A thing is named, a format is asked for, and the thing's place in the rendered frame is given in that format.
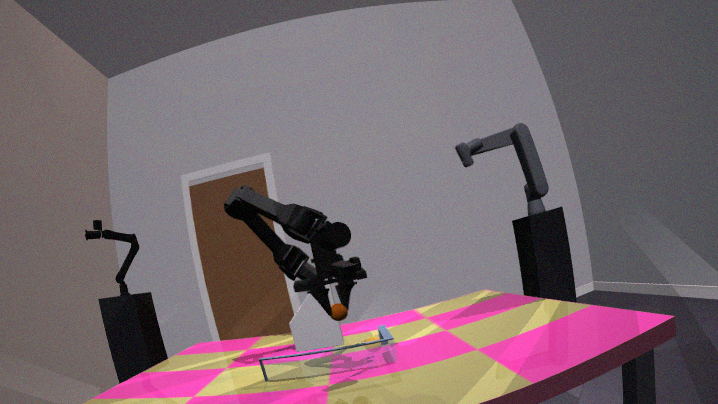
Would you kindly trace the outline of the clear low glass walls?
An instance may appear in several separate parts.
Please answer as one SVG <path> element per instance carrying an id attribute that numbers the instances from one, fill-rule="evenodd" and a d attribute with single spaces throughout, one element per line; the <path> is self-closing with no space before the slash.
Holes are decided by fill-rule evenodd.
<path id="1" fill-rule="evenodd" d="M 398 361 L 394 339 L 327 353 L 261 361 L 266 381 L 326 375 Z"/>

